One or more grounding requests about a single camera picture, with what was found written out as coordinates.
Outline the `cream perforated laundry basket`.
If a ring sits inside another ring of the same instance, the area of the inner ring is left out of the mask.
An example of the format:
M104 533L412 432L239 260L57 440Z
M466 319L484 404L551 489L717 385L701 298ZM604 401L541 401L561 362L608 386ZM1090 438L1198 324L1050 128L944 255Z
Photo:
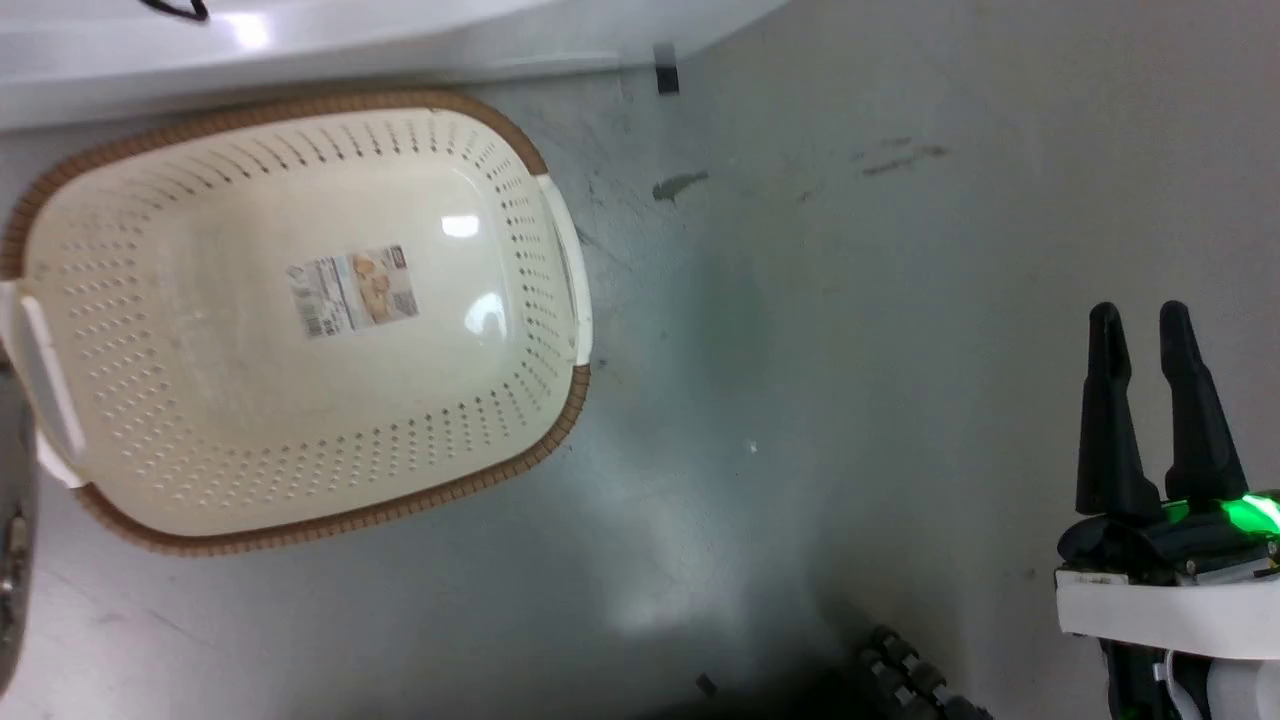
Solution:
M285 269L399 245L419 316L310 340ZM508 117L434 88L196 117L14 202L0 341L38 460L160 553L315 541L518 477L591 379L579 233Z

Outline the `paper product label sticker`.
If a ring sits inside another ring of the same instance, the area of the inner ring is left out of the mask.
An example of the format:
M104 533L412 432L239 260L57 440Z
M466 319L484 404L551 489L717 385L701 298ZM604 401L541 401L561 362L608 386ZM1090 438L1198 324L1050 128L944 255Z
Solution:
M285 278L310 340L419 316L407 256L399 245L291 265Z

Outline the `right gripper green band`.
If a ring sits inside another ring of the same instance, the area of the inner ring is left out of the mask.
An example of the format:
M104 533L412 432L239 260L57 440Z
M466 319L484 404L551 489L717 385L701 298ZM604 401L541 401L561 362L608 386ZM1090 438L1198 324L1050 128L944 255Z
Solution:
M1060 537L1062 565L1124 577L1133 585L1226 585L1280 577L1280 489L1249 493L1188 306L1165 302L1158 332L1172 414L1165 489L1174 501L1162 506L1140 460L1120 311L1115 304L1097 304L1089 314L1075 501L1076 511L1091 518ZM1212 509L1189 505L1211 501L1217 502Z

